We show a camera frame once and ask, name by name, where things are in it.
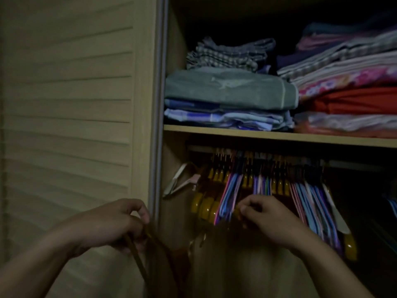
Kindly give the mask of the person's right hand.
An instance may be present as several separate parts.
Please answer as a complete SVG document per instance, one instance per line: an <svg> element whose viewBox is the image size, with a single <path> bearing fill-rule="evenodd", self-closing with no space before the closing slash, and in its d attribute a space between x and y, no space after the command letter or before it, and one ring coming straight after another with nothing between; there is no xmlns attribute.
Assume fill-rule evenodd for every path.
<svg viewBox="0 0 397 298"><path fill-rule="evenodd" d="M264 196L266 229L259 230L274 244L289 250L298 250L312 233L299 218L274 196Z"/></svg>

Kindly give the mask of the person's left hand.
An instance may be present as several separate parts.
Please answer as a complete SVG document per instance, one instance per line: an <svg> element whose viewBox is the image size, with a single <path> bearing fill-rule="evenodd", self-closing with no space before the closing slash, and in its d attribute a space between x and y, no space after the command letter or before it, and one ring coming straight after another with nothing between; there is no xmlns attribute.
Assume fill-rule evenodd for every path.
<svg viewBox="0 0 397 298"><path fill-rule="evenodd" d="M129 253L123 236L117 233L117 201L110 202L73 216L67 220L67 236L74 244L74 256L91 248L111 246ZM146 247L137 247L142 252Z"/></svg>

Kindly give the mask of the brown strap garment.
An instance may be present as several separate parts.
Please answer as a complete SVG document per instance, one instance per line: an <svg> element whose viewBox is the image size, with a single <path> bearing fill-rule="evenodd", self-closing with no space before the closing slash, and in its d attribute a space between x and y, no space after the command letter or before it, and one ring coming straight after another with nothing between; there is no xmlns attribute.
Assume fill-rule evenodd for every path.
<svg viewBox="0 0 397 298"><path fill-rule="evenodd" d="M128 233L123 236L145 282L148 298L188 298L195 240L190 241L186 247L172 249L156 234L150 224L143 224L136 216L132 216L132 220L142 226L143 234L149 239L149 252L153 257L150 270L147 271L133 238Z"/></svg>

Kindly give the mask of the person's right forearm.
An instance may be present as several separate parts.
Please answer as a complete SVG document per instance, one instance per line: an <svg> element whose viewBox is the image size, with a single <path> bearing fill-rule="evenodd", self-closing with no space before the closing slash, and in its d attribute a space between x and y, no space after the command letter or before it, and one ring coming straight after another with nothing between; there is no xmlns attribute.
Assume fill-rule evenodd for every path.
<svg viewBox="0 0 397 298"><path fill-rule="evenodd" d="M309 229L289 233L288 247L304 262L320 298L375 298L340 256Z"/></svg>

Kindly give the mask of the white plastic hanger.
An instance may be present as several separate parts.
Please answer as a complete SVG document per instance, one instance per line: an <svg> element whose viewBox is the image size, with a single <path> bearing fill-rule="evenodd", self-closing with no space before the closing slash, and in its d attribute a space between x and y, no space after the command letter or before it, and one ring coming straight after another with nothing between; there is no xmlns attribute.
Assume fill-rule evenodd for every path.
<svg viewBox="0 0 397 298"><path fill-rule="evenodd" d="M195 173L191 175L189 178L187 178L184 182L180 183L179 182L180 177L185 172L186 168L189 166L195 169ZM191 186L192 191L196 191L200 179L201 179L201 172L199 172L199 168L195 164L193 164L192 162L183 163L176 171L175 175L168 183L166 188L163 190L162 199L169 198L188 186Z"/></svg>

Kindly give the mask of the wooden wardrobe shelf board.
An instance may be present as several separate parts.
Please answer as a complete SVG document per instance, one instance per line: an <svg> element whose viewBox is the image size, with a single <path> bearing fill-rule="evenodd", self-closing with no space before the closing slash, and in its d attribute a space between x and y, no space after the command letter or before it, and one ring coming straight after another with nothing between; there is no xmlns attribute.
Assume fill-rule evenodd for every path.
<svg viewBox="0 0 397 298"><path fill-rule="evenodd" d="M195 127L195 126L169 125L169 124L165 124L163 126L163 130L191 133L191 134L222 135L222 136L241 137L241 138L270 139L270 140L297 141L297 142L305 142L305 143L322 143L322 144L334 144L334 145L397 149L397 139L347 137L347 136L335 136L335 135L315 135L315 134L269 132L269 131L249 131L249 130L234 130L234 129Z"/></svg>

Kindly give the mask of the wooden wardrobe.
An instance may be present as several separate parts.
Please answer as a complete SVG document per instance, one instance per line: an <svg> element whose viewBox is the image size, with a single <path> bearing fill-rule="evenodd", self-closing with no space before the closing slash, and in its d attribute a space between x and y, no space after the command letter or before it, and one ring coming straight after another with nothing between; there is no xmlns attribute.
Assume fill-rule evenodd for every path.
<svg viewBox="0 0 397 298"><path fill-rule="evenodd" d="M165 76L185 69L187 52L205 35L223 45L270 36L281 51L290 51L311 19L351 22L395 5L397 0L169 0ZM397 298L397 222L381 196L389 185L397 195L397 149L163 130L162 190L183 162L199 168L209 163L210 154L189 152L187 145L389 166L385 172L325 167L324 180L357 244L358 261L348 260L348 266L377 298ZM157 199L161 239L173 249L195 240L188 298L318 298L301 260L244 229L235 217L220 226L198 219L191 213L194 196L182 189Z"/></svg>

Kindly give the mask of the light blue plaid folded cloth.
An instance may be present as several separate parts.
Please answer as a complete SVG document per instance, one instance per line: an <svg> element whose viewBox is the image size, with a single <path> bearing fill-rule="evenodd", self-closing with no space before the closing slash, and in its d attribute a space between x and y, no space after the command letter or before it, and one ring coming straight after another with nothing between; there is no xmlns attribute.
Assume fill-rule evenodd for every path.
<svg viewBox="0 0 397 298"><path fill-rule="evenodd" d="M165 120L181 125L253 131L288 131L293 129L289 111L220 110L198 112L166 109Z"/></svg>

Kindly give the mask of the beige louvred wardrobe door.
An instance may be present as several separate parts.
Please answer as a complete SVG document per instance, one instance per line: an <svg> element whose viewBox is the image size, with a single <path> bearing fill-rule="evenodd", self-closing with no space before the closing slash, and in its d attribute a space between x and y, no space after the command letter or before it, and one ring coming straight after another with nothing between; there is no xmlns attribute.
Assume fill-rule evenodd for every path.
<svg viewBox="0 0 397 298"><path fill-rule="evenodd" d="M0 0L0 267L56 223L156 200L169 0Z"/></svg>

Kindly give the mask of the dark blue folded cloth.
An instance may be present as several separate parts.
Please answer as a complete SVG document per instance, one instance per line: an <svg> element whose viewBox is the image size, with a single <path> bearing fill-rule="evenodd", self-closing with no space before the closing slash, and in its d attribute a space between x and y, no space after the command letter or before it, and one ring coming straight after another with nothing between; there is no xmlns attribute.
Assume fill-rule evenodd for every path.
<svg viewBox="0 0 397 298"><path fill-rule="evenodd" d="M218 103L203 102L197 100L180 100L180 99L165 99L164 104L166 108L173 110L184 110L192 112L238 112L240 108L221 105Z"/></svg>

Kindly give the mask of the white patterned folded cloth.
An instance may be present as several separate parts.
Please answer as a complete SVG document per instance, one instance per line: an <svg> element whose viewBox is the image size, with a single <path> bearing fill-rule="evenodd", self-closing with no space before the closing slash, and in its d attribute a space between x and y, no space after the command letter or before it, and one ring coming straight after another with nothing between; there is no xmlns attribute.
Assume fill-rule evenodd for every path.
<svg viewBox="0 0 397 298"><path fill-rule="evenodd" d="M294 116L296 125L313 128L353 131L397 131L397 115L388 114L327 114L303 112Z"/></svg>

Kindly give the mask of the red folded cloth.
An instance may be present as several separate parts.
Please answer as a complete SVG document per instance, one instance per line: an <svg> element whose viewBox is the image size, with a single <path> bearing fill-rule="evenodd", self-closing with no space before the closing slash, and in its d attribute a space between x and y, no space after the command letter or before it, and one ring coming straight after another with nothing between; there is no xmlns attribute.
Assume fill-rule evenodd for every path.
<svg viewBox="0 0 397 298"><path fill-rule="evenodd" d="M397 115L397 87L371 87L327 93L306 101L304 108L327 114Z"/></svg>

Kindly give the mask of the grey checked folded cloth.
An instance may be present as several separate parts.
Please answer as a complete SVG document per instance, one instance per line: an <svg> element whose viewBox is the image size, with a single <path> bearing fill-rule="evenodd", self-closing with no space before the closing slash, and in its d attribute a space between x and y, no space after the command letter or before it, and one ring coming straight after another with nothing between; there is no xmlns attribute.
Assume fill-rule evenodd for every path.
<svg viewBox="0 0 397 298"><path fill-rule="evenodd" d="M268 55L276 47L273 38L260 39L240 46L217 45L211 37L197 43L186 56L186 69L202 67L231 68L256 72L266 64Z"/></svg>

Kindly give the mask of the white striped folded cloth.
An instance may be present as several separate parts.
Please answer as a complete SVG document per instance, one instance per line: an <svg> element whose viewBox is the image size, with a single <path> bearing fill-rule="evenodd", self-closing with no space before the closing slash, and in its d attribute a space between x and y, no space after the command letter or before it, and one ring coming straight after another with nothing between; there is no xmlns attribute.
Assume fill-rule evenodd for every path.
<svg viewBox="0 0 397 298"><path fill-rule="evenodd" d="M300 86L329 77L358 73L392 75L397 73L397 50L336 61L300 76L290 77L289 82Z"/></svg>

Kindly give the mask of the metal clothes rail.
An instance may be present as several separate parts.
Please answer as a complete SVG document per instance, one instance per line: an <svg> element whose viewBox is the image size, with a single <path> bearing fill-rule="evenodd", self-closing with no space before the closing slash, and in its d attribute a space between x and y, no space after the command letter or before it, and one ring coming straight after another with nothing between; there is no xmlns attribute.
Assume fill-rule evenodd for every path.
<svg viewBox="0 0 397 298"><path fill-rule="evenodd" d="M201 146L201 145L187 145L186 150L189 152L207 153L207 154L216 154L216 155L234 155L238 151L235 149L216 148L216 147ZM360 162L349 162L344 160L325 160L319 157L278 155L274 153L252 152L248 150L245 151L245 157L247 158L251 157L254 159L268 160L268 161L272 160L275 162L288 163L290 165L322 166L322 167L364 171L364 172L385 172L387 170L391 170L391 168L386 165L365 164Z"/></svg>

